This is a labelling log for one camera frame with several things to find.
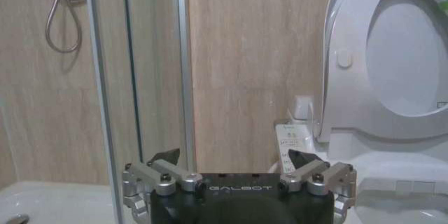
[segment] logo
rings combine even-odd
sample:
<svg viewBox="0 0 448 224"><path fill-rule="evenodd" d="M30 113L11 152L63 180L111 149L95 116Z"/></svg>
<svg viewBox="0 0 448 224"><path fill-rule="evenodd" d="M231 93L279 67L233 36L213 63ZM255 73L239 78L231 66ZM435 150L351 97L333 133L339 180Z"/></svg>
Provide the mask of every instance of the logo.
<svg viewBox="0 0 448 224"><path fill-rule="evenodd" d="M261 191L270 190L271 186L210 186L207 189L210 191Z"/></svg>

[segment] metal bracket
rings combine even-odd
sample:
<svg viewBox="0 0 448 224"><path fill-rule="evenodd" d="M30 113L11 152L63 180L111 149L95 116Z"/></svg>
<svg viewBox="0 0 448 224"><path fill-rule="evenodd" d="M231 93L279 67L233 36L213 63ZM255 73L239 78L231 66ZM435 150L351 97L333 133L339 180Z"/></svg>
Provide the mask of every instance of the metal bracket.
<svg viewBox="0 0 448 224"><path fill-rule="evenodd" d="M149 223L149 195L167 196L175 193L175 181L183 191L202 191L202 175L190 173L162 159L149 163L126 164L122 171L122 203L131 210L135 223Z"/></svg>
<svg viewBox="0 0 448 224"><path fill-rule="evenodd" d="M315 173L306 181L307 192L313 195L326 195L329 190L338 194L334 200L333 223L342 223L347 209L355 201L355 170L351 165L335 163L321 173Z"/></svg>
<svg viewBox="0 0 448 224"><path fill-rule="evenodd" d="M307 178L313 174L321 173L327 167L329 163L315 159L291 173L281 174L278 184L281 191L283 191L283 193L299 191L301 185L306 182Z"/></svg>
<svg viewBox="0 0 448 224"><path fill-rule="evenodd" d="M191 173L162 159L153 161L150 167L174 177L183 191L195 191L201 185L202 175Z"/></svg>
<svg viewBox="0 0 448 224"><path fill-rule="evenodd" d="M149 199L146 196L155 190L161 196L175 192L175 180L142 164L127 164L122 177L122 203L130 208L135 223L149 223Z"/></svg>

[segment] screw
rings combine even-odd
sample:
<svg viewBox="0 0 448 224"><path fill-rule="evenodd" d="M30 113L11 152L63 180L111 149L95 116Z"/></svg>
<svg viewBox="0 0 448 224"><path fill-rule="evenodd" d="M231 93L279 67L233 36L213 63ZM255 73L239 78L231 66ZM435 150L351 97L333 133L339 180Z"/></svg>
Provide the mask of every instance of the screw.
<svg viewBox="0 0 448 224"><path fill-rule="evenodd" d="M323 176L321 173L314 173L311 176L313 182L321 183L323 182Z"/></svg>
<svg viewBox="0 0 448 224"><path fill-rule="evenodd" d="M170 181L170 175L167 173L163 173L159 175L159 182L169 182Z"/></svg>

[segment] green object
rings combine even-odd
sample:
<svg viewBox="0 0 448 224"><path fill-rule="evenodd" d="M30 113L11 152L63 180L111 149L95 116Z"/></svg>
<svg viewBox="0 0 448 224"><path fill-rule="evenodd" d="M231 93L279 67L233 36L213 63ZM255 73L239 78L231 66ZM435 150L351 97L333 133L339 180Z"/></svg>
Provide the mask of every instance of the green object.
<svg viewBox="0 0 448 224"><path fill-rule="evenodd" d="M439 9L448 14L448 0L441 1L438 6L439 6Z"/></svg>

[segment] robotic hand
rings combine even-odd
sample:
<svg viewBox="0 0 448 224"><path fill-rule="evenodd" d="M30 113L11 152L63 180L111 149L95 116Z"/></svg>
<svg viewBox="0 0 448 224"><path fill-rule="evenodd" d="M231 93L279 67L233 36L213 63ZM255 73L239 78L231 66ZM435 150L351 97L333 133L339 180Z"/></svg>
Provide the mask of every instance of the robotic hand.
<svg viewBox="0 0 448 224"><path fill-rule="evenodd" d="M175 166L178 150L122 172L122 201L137 224L331 224L354 205L355 170L289 151L287 174L198 174Z"/></svg>

